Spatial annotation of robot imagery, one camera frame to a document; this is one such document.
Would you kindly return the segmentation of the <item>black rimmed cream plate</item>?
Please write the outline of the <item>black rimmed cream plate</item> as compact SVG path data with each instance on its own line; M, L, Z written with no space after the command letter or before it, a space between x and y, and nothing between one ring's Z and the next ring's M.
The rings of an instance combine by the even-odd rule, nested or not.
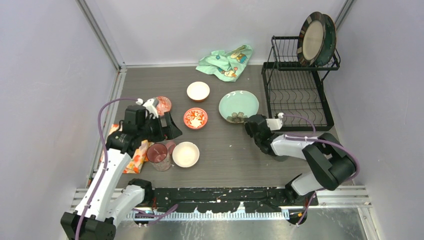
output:
M326 36L324 15L315 11L304 21L297 42L297 59L302 67L311 66L321 53Z

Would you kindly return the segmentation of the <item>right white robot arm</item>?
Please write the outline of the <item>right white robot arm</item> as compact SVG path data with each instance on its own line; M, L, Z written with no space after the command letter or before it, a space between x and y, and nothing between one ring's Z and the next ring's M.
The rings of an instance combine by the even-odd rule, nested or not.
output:
M282 128L284 116L283 113L277 118L252 115L244 127L264 154L302 159L310 167L310 172L296 176L285 185L288 203L299 205L309 193L321 189L333 191L358 175L358 160L332 134L326 132L318 137L277 134L275 131Z

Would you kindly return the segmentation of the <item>dark blue floral plate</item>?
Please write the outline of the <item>dark blue floral plate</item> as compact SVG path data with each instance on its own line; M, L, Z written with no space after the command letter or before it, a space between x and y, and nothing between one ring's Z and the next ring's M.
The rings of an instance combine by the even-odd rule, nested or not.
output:
M337 44L336 26L333 19L327 14L324 14L323 17L325 22L325 38L321 52L314 62L319 67L327 65L331 61Z

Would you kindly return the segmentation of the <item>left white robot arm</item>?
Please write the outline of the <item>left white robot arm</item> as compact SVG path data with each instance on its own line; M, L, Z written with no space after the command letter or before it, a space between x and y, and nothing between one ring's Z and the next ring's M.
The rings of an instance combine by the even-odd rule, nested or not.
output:
M65 212L60 224L70 240L112 240L117 226L137 205L148 207L154 199L152 183L134 178L123 192L112 195L125 168L143 141L158 143L182 135L170 112L162 117L146 106L130 105L118 130L103 146L100 171L73 212Z

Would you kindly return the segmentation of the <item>orange coral pattern bowl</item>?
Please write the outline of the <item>orange coral pattern bowl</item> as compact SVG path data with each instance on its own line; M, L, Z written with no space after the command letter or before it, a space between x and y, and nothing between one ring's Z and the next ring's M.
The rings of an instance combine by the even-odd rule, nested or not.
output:
M203 128L206 125L207 121L207 112L199 107L190 108L185 112L183 116L184 124L192 130L199 130Z

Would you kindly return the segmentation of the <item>white bowl orange outside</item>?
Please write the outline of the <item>white bowl orange outside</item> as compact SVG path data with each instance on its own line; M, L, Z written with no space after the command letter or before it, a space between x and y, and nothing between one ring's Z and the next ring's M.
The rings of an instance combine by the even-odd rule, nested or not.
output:
M186 94L195 102L203 102L210 94L210 87L205 82L195 81L187 87Z

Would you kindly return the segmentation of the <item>mint green flower plate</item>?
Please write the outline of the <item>mint green flower plate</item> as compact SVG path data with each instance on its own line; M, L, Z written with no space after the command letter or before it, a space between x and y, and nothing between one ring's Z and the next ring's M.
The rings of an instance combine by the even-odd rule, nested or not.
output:
M247 90L235 90L225 94L219 104L220 115L229 123L241 124L259 110L259 100Z

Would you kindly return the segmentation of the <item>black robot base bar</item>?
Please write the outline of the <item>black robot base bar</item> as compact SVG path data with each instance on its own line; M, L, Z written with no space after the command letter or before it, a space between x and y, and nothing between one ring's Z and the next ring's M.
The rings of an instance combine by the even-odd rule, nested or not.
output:
M157 187L147 194L138 207L167 211L178 205L176 212L234 213L244 206L247 213L276 213L282 207L304 209L312 192L304 196L278 187Z

